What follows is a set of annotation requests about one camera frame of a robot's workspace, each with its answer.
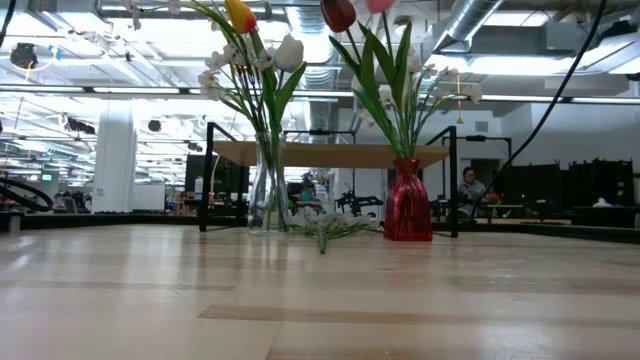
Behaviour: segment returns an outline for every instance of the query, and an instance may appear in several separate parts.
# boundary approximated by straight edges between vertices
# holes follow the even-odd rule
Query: red glass vase
[[[397,175],[389,187],[384,237],[394,241],[431,241],[431,211],[427,191],[418,178],[420,160],[396,159]]]

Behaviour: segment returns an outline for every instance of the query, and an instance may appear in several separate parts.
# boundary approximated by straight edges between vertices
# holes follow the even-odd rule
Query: seated person
[[[458,186],[458,197],[460,201],[459,210],[471,216],[473,210],[473,204],[476,200],[484,194],[486,188],[484,185],[476,180],[476,174],[471,167],[466,167],[462,171],[463,181]],[[486,203],[486,197],[482,199],[482,203]]]

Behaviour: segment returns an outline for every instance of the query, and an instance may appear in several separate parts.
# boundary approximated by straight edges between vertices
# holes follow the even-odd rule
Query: clear glass vase
[[[289,229],[289,198],[282,166],[284,144],[284,136],[256,134],[256,175],[249,193],[247,221],[251,233]]]

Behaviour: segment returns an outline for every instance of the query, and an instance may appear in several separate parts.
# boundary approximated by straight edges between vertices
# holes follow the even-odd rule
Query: yellow tulip
[[[224,7],[231,19],[231,25],[240,34],[253,31],[258,25],[258,19],[251,9],[240,0],[225,0]]]

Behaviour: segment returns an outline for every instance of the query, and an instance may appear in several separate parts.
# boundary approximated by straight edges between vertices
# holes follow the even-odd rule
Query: vase
[[[289,211],[284,181],[284,136],[256,134],[256,174],[249,192],[247,228],[251,233],[288,231]]]
[[[384,237],[394,241],[431,241],[431,211],[427,191],[418,178],[420,160],[393,161],[397,176],[389,188]]]

